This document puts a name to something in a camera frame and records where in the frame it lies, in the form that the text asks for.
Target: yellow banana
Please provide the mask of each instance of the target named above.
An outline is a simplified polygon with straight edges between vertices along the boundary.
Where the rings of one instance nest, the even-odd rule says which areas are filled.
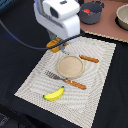
[[[45,100],[54,101],[59,99],[63,95],[63,93],[64,93],[64,86],[62,86],[60,89],[58,89],[53,93],[43,95],[43,98]]]

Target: butter knife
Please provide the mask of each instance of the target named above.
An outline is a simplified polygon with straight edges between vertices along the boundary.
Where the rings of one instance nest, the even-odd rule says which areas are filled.
[[[70,53],[70,52],[67,52],[67,51],[63,51],[63,53],[67,54],[67,55],[74,55],[74,56],[78,56],[80,57],[81,59],[84,59],[84,60],[88,60],[88,61],[92,61],[92,62],[95,62],[95,63],[98,63],[99,60],[98,59],[95,59],[95,58],[91,58],[91,57],[88,57],[88,56],[84,56],[84,55],[79,55],[77,53]]]

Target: plate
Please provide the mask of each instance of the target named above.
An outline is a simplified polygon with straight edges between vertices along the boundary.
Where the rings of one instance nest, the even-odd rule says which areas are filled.
[[[62,57],[57,63],[57,70],[65,78],[76,78],[84,72],[85,64],[81,58],[73,55]]]

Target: black table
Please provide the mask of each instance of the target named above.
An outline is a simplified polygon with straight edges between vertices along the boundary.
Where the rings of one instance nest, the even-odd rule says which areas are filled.
[[[47,30],[35,19],[33,0],[17,2],[1,20],[26,44],[45,47],[50,41]],[[86,37],[117,44],[92,128],[128,128],[128,44],[89,34]],[[79,128],[14,96],[44,53],[19,44],[0,26],[0,104],[53,128]]]

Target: wooden handle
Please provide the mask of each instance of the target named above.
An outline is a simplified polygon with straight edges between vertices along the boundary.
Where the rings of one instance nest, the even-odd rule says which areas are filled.
[[[79,57],[81,59],[92,61],[92,62],[95,62],[95,63],[98,63],[99,62],[99,60],[98,59],[95,59],[95,58],[91,58],[91,57],[87,57],[87,56],[83,56],[83,55],[80,55]]]
[[[76,86],[76,87],[78,87],[78,88],[81,88],[81,89],[86,89],[86,86],[85,86],[85,85],[80,84],[80,83],[77,83],[77,82],[74,82],[74,81],[69,80],[69,79],[65,79],[64,82],[65,82],[65,83],[68,83],[68,84],[71,84],[71,85],[73,85],[73,86]]]

